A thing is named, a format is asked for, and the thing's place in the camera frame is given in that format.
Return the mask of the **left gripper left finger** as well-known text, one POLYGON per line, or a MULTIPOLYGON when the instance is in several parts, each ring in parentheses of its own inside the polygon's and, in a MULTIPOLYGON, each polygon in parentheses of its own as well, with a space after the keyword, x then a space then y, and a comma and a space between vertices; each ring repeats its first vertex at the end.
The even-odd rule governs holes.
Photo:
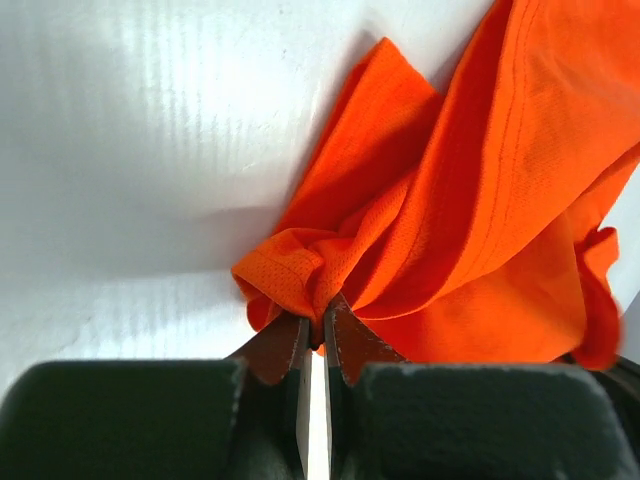
POLYGON ((303 479, 310 323, 218 360, 50 361, 1 405, 5 479, 303 479))

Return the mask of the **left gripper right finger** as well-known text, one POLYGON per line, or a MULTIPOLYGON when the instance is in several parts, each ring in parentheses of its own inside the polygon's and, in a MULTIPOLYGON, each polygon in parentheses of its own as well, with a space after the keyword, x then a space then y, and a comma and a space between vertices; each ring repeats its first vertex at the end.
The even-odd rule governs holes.
POLYGON ((412 363, 343 296, 324 314, 334 479, 635 479, 639 368, 412 363))

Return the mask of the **orange t shirt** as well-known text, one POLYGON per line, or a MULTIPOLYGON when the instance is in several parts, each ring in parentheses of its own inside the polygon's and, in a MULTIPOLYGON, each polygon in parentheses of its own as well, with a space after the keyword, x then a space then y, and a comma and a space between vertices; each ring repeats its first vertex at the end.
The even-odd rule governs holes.
POLYGON ((615 360, 603 221, 639 162, 639 5, 497 1, 445 93, 388 39, 233 277, 262 329, 343 295, 415 362, 615 360))

